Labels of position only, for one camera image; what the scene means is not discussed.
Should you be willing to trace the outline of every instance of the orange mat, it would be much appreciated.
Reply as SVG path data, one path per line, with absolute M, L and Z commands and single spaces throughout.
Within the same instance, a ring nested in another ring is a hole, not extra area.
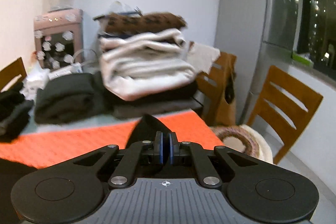
M 222 145 L 193 111 L 164 116 L 159 120 L 176 132 L 179 142 L 196 142 L 204 149 Z M 0 144 L 0 158 L 44 168 L 109 144 L 117 144 L 123 149 L 136 123 L 23 135 L 11 144 Z

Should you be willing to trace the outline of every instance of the dark green folded garment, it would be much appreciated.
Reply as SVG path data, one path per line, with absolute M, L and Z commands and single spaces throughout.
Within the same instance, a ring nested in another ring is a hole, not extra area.
M 67 123 L 104 111 L 102 92 L 90 73 L 58 77 L 37 91 L 36 123 Z

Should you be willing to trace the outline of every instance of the refrigerator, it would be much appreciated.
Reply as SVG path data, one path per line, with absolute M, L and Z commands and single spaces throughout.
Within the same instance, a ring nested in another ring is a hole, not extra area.
M 236 119 L 247 121 L 271 65 L 288 71 L 299 0 L 220 0 L 215 47 L 237 56 Z

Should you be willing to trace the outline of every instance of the tile floor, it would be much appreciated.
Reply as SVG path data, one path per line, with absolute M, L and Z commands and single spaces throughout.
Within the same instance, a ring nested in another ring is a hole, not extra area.
M 281 144 L 269 133 L 262 134 L 275 154 Z M 287 170 L 309 178 L 318 188 L 319 204 L 311 218 L 313 224 L 336 224 L 336 196 L 301 160 L 289 152 L 278 164 Z

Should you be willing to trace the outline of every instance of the wooden chair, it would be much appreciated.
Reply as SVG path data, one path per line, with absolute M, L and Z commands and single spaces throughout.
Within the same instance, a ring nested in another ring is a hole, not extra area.
M 201 114 L 201 118 L 208 126 L 212 126 L 215 122 L 224 87 L 226 86 L 228 78 L 231 76 L 231 71 L 227 69 L 229 62 L 230 68 L 233 69 L 236 56 L 221 52 L 219 58 L 211 67 L 209 75 L 205 72 L 201 72 L 196 78 L 199 91 L 211 101 L 209 111 L 206 114 Z
M 0 91 L 16 76 L 20 76 L 17 83 L 27 76 L 21 57 L 0 71 Z
M 302 102 L 306 110 L 286 96 L 279 87 Z M 283 147 L 275 155 L 273 159 L 274 164 L 279 163 L 305 130 L 322 99 L 322 95 L 279 68 L 275 66 L 269 68 L 262 91 L 247 125 L 251 127 L 258 115 L 264 119 L 281 138 Z M 282 110 L 293 122 L 295 127 L 291 126 L 268 102 Z

